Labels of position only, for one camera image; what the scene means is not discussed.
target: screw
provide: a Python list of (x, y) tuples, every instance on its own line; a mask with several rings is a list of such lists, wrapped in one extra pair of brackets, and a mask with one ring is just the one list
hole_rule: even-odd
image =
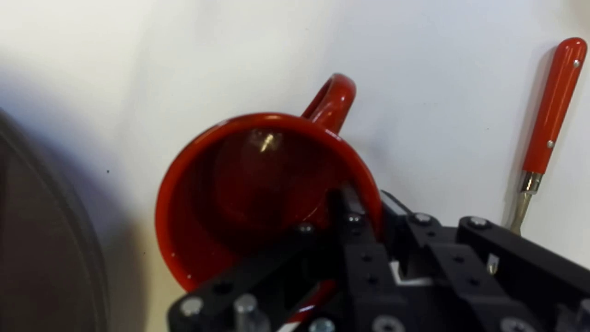
[(521, 317), (504, 317), (501, 320), (501, 330), (502, 332), (536, 332), (536, 328), (523, 320)]
[(320, 317), (320, 319), (312, 320), (309, 332), (336, 332), (336, 324), (335, 324), (335, 320), (331, 320), (327, 317)]
[(349, 213), (349, 223), (360, 223), (364, 217), (360, 213)]
[(501, 267), (501, 258), (497, 254), (488, 254), (488, 272), (497, 274)]
[(185, 317), (196, 317), (204, 309), (204, 300), (202, 296), (189, 296), (182, 302), (182, 311)]
[(314, 232), (314, 226), (311, 223), (301, 223), (300, 232), (311, 234), (311, 232)]
[(471, 221), (475, 226), (478, 226), (478, 228), (488, 226), (488, 219), (478, 217), (478, 215), (471, 215), (469, 221)]
[(381, 315), (373, 320), (373, 332), (407, 332), (407, 326), (394, 315)]
[(423, 223), (423, 224), (429, 224), (430, 221), (432, 221), (432, 215), (429, 215), (429, 213), (414, 213), (414, 217), (419, 221), (419, 223)]
[(580, 330), (590, 328), (590, 298), (584, 298), (580, 302), (578, 313), (576, 313), (576, 326)]
[(235, 309), (241, 311), (241, 313), (252, 313), (255, 311), (259, 306), (259, 300), (257, 296), (250, 295), (250, 293), (244, 293), (242, 296), (239, 296), (235, 300)]
[(257, 307), (259, 307), (259, 300), (252, 293), (244, 293), (242, 296), (239, 296), (235, 300), (235, 326), (237, 326), (237, 332), (255, 330)]

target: red screwdriver handle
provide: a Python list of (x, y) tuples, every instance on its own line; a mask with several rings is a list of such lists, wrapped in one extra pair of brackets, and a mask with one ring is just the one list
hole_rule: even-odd
[(545, 173), (560, 129), (567, 118), (567, 110), (576, 88), (576, 81), (585, 64), (587, 42), (580, 36), (563, 40), (556, 53), (537, 114), (534, 136), (523, 169), (530, 173)]

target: mug handle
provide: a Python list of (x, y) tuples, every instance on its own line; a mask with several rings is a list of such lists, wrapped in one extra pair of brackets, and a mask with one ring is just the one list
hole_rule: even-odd
[(301, 118), (320, 123), (333, 132), (340, 132), (355, 101), (355, 94), (355, 81), (344, 73), (335, 73), (322, 86)]

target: mug rim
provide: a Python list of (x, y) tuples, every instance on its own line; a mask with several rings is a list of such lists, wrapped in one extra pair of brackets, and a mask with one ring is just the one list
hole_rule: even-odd
[(180, 188), (182, 175), (191, 171), (194, 162), (209, 151), (209, 147), (217, 145), (224, 138), (235, 134), (235, 132), (244, 132), (250, 129), (285, 129), (290, 132), (300, 132), (314, 141), (329, 147), (335, 151), (335, 154), (344, 160), (346, 169), (355, 173), (357, 177), (351, 180), (353, 186), (359, 189), (359, 195), (366, 199), (366, 210), (368, 215), (373, 223), (373, 228), (377, 234), (381, 234), (383, 228), (383, 202), (381, 202), (381, 191), (375, 182), (373, 173), (370, 171), (368, 164), (362, 160), (362, 156), (355, 151), (351, 143), (348, 143), (340, 134), (333, 132), (331, 129), (325, 129), (307, 118), (300, 118), (294, 114), (285, 114), (285, 112), (255, 112), (255, 114), (244, 114), (244, 116), (235, 116), (226, 121), (220, 121), (196, 138), (193, 138), (174, 158), (174, 162), (169, 165), (163, 182), (159, 186), (158, 193), (158, 204), (156, 204), (156, 236), (159, 243), (159, 250), (176, 276), (176, 280), (185, 287), (185, 289), (194, 289), (196, 280), (189, 280), (187, 269), (182, 263), (182, 260), (174, 258), (172, 252), (178, 254), (174, 236), (172, 236), (172, 226), (171, 226), (171, 208), (174, 204), (176, 189)]

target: red mug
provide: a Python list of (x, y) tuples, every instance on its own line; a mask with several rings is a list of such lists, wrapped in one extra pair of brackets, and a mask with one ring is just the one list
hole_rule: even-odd
[(335, 73), (301, 118), (259, 112), (222, 121), (172, 162), (158, 197), (161, 252), (193, 291), (300, 224), (331, 226), (329, 189), (353, 186), (377, 232), (379, 186), (359, 153), (338, 136), (355, 82)]

